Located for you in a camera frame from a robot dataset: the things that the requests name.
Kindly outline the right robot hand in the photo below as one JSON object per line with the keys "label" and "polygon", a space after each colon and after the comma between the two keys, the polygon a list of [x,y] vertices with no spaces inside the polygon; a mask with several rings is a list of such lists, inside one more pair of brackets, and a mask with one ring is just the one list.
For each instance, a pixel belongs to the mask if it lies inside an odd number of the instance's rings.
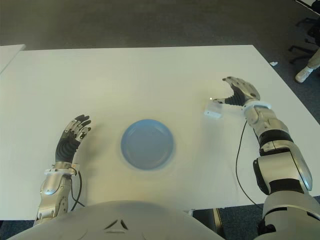
{"label": "right robot hand", "polygon": [[229,84],[233,95],[227,98],[213,99],[214,103],[244,107],[248,102],[261,100],[259,92],[251,83],[233,76],[225,77],[222,80]]}

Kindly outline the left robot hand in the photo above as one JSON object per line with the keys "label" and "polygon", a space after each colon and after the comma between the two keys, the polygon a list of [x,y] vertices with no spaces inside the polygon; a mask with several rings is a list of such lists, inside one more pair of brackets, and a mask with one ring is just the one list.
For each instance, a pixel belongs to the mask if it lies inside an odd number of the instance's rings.
{"label": "left robot hand", "polygon": [[55,150],[56,162],[72,163],[81,142],[87,136],[91,127],[88,115],[79,115],[71,120],[63,130]]}

